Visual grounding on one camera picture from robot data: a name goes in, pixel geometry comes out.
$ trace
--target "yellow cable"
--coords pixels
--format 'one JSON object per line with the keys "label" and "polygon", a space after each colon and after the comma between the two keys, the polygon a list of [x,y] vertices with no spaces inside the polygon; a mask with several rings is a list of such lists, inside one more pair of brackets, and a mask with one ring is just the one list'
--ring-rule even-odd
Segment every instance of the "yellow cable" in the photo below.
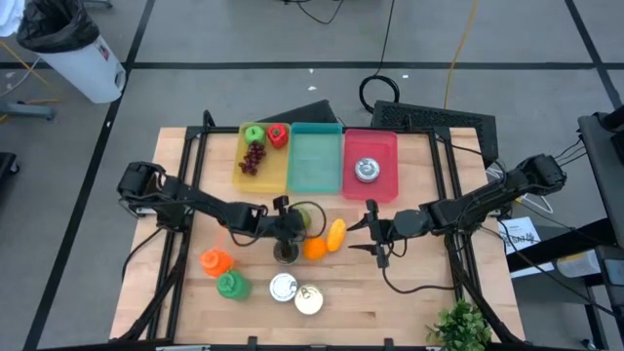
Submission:
{"label": "yellow cable", "polygon": [[[52,88],[52,84],[50,84],[50,82],[48,82],[45,78],[40,76],[39,73],[35,72],[34,69],[32,69],[28,63],[24,62],[24,60],[21,59],[21,57],[18,54],[16,54],[16,52],[14,52],[13,49],[11,49],[5,42],[0,41],[0,46],[3,46],[9,52],[9,54],[11,54],[17,61],[19,61],[19,63],[21,63],[21,65],[24,68],[29,70],[30,73],[34,75],[35,77],[37,77],[43,84],[45,84],[49,88]],[[49,102],[60,102],[60,100],[57,98],[42,98],[42,99],[30,100],[30,101],[25,102],[24,104],[38,104],[38,103],[49,103]],[[0,123],[4,123],[8,117],[9,117],[8,114],[0,116]]]}
{"label": "yellow cable", "polygon": [[[13,51],[13,49],[9,48],[9,46],[5,44],[5,42],[0,41],[0,45],[2,45],[5,49],[7,49],[9,54],[11,54],[14,58],[16,58],[16,60],[19,61],[19,63],[21,63],[21,65],[24,66],[24,68],[30,70],[30,65],[24,62],[23,59],[21,59],[20,56],[16,54],[16,52]],[[39,80],[43,84],[47,85],[48,87],[52,87],[52,84],[50,84],[47,80],[45,80],[42,76],[40,76],[39,73],[35,72],[34,70],[32,70],[30,73],[34,75],[35,77],[39,78]]]}
{"label": "yellow cable", "polygon": [[478,3],[479,3],[479,0],[474,0],[472,3],[472,10],[470,10],[470,17],[468,18],[466,29],[464,29],[464,33],[461,35],[461,41],[459,42],[457,51],[455,51],[455,57],[452,58],[452,63],[450,64],[450,69],[448,70],[447,88],[445,90],[445,109],[447,109],[447,106],[449,105],[449,92],[450,92],[450,86],[452,85],[452,71],[455,68],[457,59],[459,59],[459,53],[461,53],[461,49],[464,47],[464,43],[466,42],[468,33],[470,33],[470,29],[472,28],[472,22],[475,20],[475,15],[477,14]]}

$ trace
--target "plastic tray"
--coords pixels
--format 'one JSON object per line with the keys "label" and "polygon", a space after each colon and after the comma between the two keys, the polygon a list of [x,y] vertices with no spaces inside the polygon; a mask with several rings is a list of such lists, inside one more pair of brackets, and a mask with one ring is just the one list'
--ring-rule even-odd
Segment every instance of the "plastic tray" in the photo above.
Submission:
{"label": "plastic tray", "polygon": [[[286,127],[289,133],[289,143],[286,146],[275,149],[271,145],[268,136],[264,142],[266,156],[257,167],[256,175],[245,175],[238,167],[239,162],[243,162],[243,157],[247,154],[247,143],[245,142],[245,131],[251,126],[260,126],[266,130],[269,127],[280,124]],[[287,174],[289,169],[289,150],[291,148],[291,126],[286,123],[245,123],[239,128],[238,146],[234,159],[234,175],[232,182],[234,186],[242,191],[280,193],[286,192]]]}
{"label": "plastic tray", "polygon": [[[345,199],[390,202],[399,195],[397,135],[391,132],[350,129],[344,136],[342,195]],[[372,157],[379,164],[379,177],[363,183],[355,176],[356,163]]]}
{"label": "plastic tray", "polygon": [[342,185],[342,126],[293,123],[289,190],[336,193]]}

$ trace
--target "black trash bag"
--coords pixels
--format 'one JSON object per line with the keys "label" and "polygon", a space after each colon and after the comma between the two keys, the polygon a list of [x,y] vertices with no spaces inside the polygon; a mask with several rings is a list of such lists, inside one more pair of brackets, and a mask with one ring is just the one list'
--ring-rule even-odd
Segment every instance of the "black trash bag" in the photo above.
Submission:
{"label": "black trash bag", "polygon": [[82,49],[98,36],[82,0],[32,0],[19,25],[18,43],[35,53],[55,54]]}

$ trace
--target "yellow tray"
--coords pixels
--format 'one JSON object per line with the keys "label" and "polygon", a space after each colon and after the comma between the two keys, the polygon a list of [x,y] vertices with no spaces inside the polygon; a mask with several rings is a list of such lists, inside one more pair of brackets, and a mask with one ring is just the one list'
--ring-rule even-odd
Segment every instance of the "yellow tray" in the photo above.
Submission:
{"label": "yellow tray", "polygon": [[291,126],[286,123],[277,123],[286,127],[289,134],[289,142],[280,149],[275,149],[268,136],[264,142],[266,156],[257,166],[256,175],[245,175],[238,166],[239,162],[244,162],[243,157],[247,154],[247,143],[245,142],[245,131],[251,126],[260,126],[266,132],[269,127],[276,123],[244,123],[238,132],[238,147],[234,160],[234,175],[232,182],[234,186],[242,191],[262,192],[262,193],[286,193],[286,183],[289,170],[289,152],[291,149]]}

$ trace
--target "wooden table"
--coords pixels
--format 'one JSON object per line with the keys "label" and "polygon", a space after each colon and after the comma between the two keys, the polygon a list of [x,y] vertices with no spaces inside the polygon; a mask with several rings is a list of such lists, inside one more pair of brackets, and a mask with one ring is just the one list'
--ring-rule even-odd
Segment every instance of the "wooden table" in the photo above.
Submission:
{"label": "wooden table", "polygon": [[[170,175],[177,173],[184,131],[162,129],[158,138],[153,161],[165,167]],[[451,134],[453,144],[479,149],[473,129],[454,129]],[[279,194],[242,193],[232,186],[232,170],[237,163],[236,142],[235,134],[209,135],[200,188],[225,201],[271,207],[272,199]],[[447,193],[452,194],[446,155],[444,148],[440,149]],[[456,149],[455,158],[464,193],[486,183],[479,155]],[[187,183],[193,164],[191,161]],[[399,135],[399,178],[399,197],[390,204],[380,204],[379,217],[392,218],[398,210],[417,209],[418,204],[438,199],[427,136]],[[364,201],[345,200],[339,194],[290,196],[291,203],[301,200],[319,203],[327,212],[329,223],[341,217],[350,225],[366,212]],[[348,245],[369,243],[367,229],[348,233],[343,249],[319,262],[301,260],[293,266],[282,266],[272,256],[274,240],[259,240],[248,248],[238,248],[213,218],[196,214],[194,220],[176,343],[246,344],[248,336],[255,335],[260,344],[380,345],[383,338],[392,337],[396,345],[426,345],[425,325],[435,323],[438,312],[454,303],[454,294],[448,291],[426,290],[409,295],[392,292],[384,284],[374,257],[364,251],[346,249]],[[134,246],[153,232],[154,225],[153,217],[138,221]],[[493,219],[485,226],[497,230]],[[164,237],[139,251],[128,266],[111,337],[125,332],[153,296]],[[223,243],[240,262],[238,268],[253,282],[252,296],[245,302],[220,297],[215,279],[209,278],[200,265],[200,254],[217,242]],[[402,246],[397,244],[397,249],[400,251]],[[484,297],[511,332],[523,338],[501,241],[481,231],[473,236],[473,246]],[[292,303],[272,299],[269,282],[275,274],[284,271],[293,274],[300,283],[312,283],[321,289],[325,304],[317,315],[304,316]],[[404,290],[427,284],[451,286],[443,237],[427,235],[410,240],[404,258],[391,258],[388,276]],[[165,333],[169,301],[163,306],[159,335]]]}

